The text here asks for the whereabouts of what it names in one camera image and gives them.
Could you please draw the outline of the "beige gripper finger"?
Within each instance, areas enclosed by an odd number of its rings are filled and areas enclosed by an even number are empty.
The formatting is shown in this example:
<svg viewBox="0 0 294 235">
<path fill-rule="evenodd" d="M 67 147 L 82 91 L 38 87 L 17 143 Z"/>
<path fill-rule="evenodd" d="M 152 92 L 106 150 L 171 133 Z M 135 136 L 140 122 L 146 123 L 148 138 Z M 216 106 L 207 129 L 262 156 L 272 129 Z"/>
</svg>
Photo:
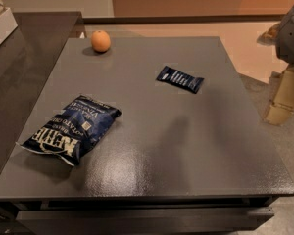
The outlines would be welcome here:
<svg viewBox="0 0 294 235">
<path fill-rule="evenodd" d="M 272 125 L 285 124 L 294 114 L 294 65 L 278 77 L 278 86 L 270 101 L 264 120 Z"/>
</svg>

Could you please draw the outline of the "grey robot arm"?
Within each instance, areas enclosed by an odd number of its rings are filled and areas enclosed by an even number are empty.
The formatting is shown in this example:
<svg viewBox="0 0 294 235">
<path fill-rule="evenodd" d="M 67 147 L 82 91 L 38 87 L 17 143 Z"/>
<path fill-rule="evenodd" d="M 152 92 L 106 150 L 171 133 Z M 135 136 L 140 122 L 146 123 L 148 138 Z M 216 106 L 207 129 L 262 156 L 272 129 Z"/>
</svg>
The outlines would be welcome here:
<svg viewBox="0 0 294 235">
<path fill-rule="evenodd" d="M 276 56 L 288 66 L 279 77 L 265 121 L 272 125 L 283 125 L 294 114 L 294 5 L 280 22 L 275 49 Z"/>
</svg>

